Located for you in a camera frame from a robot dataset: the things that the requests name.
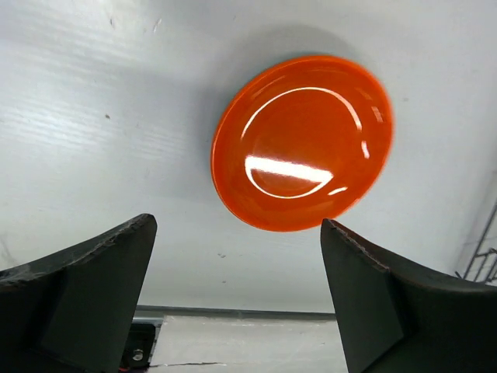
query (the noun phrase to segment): wire rack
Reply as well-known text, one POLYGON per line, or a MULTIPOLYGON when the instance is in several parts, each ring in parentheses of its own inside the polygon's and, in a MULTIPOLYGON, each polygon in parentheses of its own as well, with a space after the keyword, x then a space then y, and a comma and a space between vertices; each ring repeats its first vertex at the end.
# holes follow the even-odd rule
POLYGON ((476 249, 470 258, 469 264, 462 274, 456 271, 456 276, 465 280, 491 284, 497 286, 497 249, 494 247, 483 249, 488 231, 497 215, 497 201, 488 218, 485 229, 480 236, 476 249))

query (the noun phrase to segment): white surface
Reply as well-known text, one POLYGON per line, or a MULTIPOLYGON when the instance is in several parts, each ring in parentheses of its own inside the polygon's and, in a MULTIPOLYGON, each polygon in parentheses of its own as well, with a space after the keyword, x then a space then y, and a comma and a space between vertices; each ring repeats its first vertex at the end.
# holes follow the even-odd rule
POLYGON ((336 322, 167 316, 150 373, 346 373, 336 322))
MULTIPOLYGON (((478 243, 484 233, 488 220, 492 216, 492 211, 497 202, 497 171, 489 174, 490 180, 484 193, 480 196, 478 214, 473 220, 471 230, 467 235, 467 244, 478 243)), ((487 239, 497 238, 497 219, 490 225, 486 235, 487 239)))
POLYGON ((4 0, 0 265, 151 212, 141 304, 332 311, 318 230, 241 223, 209 170, 245 82, 330 53, 376 74, 397 119, 383 175, 339 220, 451 272, 494 162, 496 19, 493 0, 4 0))

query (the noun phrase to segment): floor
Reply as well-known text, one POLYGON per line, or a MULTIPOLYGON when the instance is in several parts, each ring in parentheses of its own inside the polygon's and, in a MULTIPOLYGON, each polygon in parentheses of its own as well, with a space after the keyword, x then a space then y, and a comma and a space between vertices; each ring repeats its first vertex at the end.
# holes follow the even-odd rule
POLYGON ((167 316, 150 373, 346 373, 335 321, 167 316))

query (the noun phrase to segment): black object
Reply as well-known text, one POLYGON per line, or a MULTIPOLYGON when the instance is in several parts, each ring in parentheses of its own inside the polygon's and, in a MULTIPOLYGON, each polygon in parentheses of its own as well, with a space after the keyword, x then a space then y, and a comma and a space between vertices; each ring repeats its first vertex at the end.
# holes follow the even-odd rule
POLYGON ((0 272, 0 371, 116 373, 156 230, 143 214, 0 272))
POLYGON ((133 322, 127 336, 121 358, 121 371, 148 368, 152 347, 155 342, 155 325, 145 322, 133 322))
POLYGON ((325 220, 321 248, 350 373, 497 372, 497 288, 421 266, 325 220))

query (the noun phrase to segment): orange disc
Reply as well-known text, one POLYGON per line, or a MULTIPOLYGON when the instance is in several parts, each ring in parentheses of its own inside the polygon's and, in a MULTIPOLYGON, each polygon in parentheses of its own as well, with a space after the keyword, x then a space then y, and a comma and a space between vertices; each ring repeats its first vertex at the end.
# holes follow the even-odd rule
POLYGON ((295 58, 231 101, 214 135, 212 178, 244 222, 277 232, 311 228, 367 192, 392 135, 387 94, 367 70, 332 56, 295 58))

